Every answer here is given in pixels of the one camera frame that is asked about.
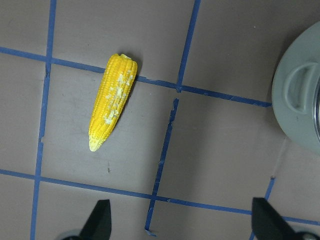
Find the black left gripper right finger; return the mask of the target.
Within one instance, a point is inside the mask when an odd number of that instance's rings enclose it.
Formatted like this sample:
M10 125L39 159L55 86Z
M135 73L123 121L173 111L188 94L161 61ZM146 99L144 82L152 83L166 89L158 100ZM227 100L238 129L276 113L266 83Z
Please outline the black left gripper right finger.
M251 228L258 240L299 240L295 232L263 197L254 197L251 208Z

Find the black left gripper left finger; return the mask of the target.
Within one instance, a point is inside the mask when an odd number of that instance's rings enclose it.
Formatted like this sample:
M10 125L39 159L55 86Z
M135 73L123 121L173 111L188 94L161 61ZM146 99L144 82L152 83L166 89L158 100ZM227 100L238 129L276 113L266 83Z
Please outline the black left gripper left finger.
M112 232L111 204L109 199L98 200L83 226L81 240L109 240Z

